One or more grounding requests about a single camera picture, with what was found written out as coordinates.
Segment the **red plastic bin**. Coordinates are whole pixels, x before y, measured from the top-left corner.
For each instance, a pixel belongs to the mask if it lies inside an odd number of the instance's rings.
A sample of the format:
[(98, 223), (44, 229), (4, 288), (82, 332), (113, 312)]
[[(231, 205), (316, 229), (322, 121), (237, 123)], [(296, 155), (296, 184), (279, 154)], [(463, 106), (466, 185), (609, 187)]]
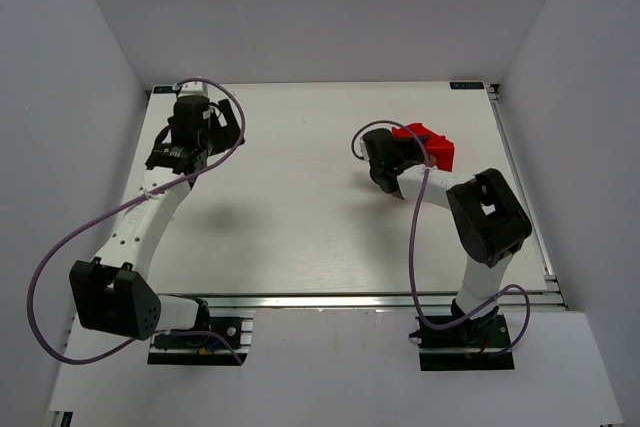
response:
[[(407, 125), (407, 128), (422, 142), (429, 155), (429, 165), (431, 167), (447, 172), (453, 171), (455, 157), (455, 144), (453, 142), (444, 135), (428, 129), (422, 123), (412, 123)], [(421, 148), (406, 129), (392, 127), (391, 132), (396, 146), (405, 157), (414, 161), (423, 160)]]

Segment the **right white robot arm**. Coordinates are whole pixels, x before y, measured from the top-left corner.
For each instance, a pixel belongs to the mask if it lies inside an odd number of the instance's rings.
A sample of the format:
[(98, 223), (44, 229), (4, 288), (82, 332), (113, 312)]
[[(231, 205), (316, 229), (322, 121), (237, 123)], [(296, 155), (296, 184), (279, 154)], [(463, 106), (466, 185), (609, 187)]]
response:
[(467, 254), (452, 315), (477, 320), (492, 313), (507, 266), (532, 233), (531, 221), (503, 174), (494, 168), (455, 173), (453, 144), (420, 124), (374, 129), (359, 144), (359, 157), (383, 192), (414, 200), (415, 214), (424, 204), (451, 213)]

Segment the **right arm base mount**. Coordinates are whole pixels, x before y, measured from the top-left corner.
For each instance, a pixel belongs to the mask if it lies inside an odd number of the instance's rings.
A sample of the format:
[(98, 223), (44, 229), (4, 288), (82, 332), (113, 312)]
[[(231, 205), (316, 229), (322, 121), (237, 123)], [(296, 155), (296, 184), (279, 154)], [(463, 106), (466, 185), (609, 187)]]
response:
[(434, 330), (417, 319), (408, 335), (418, 348), (423, 372), (511, 371), (515, 363), (506, 348), (511, 344), (503, 315), (467, 328), (469, 322), (447, 330)]

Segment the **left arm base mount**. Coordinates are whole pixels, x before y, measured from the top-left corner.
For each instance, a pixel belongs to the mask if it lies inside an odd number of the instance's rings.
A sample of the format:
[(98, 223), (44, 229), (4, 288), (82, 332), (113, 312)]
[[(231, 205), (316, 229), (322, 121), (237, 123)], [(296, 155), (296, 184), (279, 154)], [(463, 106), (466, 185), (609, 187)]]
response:
[(153, 366), (240, 367), (252, 343), (254, 313), (212, 310), (203, 330), (187, 335), (159, 333), (152, 337), (147, 364)]

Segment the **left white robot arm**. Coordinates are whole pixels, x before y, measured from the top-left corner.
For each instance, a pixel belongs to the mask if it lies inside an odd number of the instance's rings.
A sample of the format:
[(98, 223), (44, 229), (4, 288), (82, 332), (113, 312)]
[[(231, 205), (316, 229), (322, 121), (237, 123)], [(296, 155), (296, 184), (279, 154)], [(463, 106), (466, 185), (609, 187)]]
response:
[(158, 295), (148, 283), (152, 258), (175, 211), (210, 157), (241, 142), (227, 99), (180, 95), (156, 137), (139, 187), (141, 202), (127, 208), (90, 261), (76, 262), (69, 281), (82, 327), (146, 340), (158, 332), (205, 331), (205, 303)]

